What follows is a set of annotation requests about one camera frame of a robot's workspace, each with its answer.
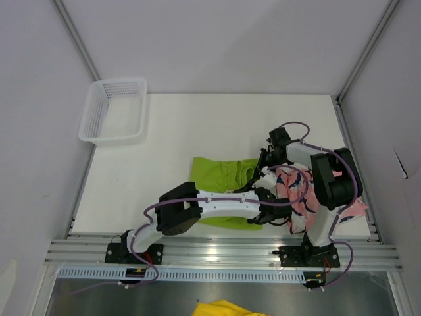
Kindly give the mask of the lime green shorts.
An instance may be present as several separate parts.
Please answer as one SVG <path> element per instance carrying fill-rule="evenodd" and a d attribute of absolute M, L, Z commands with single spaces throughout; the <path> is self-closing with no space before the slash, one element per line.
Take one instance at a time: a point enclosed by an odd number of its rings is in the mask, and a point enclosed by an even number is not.
<path fill-rule="evenodd" d="M 194 157 L 189 179 L 200 190 L 218 193 L 232 192 L 243 188 L 252 179 L 257 163 L 257 159 L 214 161 L 204 157 Z M 201 219 L 199 222 L 232 230 L 262 230 L 262 226 L 249 224 L 242 217 L 214 217 Z"/>

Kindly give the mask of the pink shark print shorts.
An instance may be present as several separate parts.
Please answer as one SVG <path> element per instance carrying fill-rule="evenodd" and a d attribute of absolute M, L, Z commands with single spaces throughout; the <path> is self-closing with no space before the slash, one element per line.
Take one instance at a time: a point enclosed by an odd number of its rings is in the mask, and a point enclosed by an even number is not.
<path fill-rule="evenodd" d="M 277 168 L 276 193 L 278 199 L 288 198 L 289 201 L 300 201 L 292 205 L 293 211 L 287 223 L 290 234 L 300 234 L 311 228 L 317 212 L 321 209 L 315 191 L 312 170 L 300 166 L 301 172 L 292 168 Z"/>

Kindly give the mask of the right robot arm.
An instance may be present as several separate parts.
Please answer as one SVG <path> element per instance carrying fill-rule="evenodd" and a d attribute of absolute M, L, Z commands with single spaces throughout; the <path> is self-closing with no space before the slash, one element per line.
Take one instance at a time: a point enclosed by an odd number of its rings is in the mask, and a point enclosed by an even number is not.
<path fill-rule="evenodd" d="M 333 151 L 318 147 L 303 138 L 292 140 L 282 126 L 269 133 L 268 143 L 273 150 L 261 150 L 255 174 L 262 173 L 263 168 L 291 168 L 294 163 L 308 166 L 312 170 L 315 196 L 322 206 L 300 246 L 279 248 L 286 251 L 287 266 L 318 267 L 323 259 L 332 259 L 334 267 L 338 267 L 332 236 L 341 214 L 363 192 L 351 152 L 347 148 Z"/>

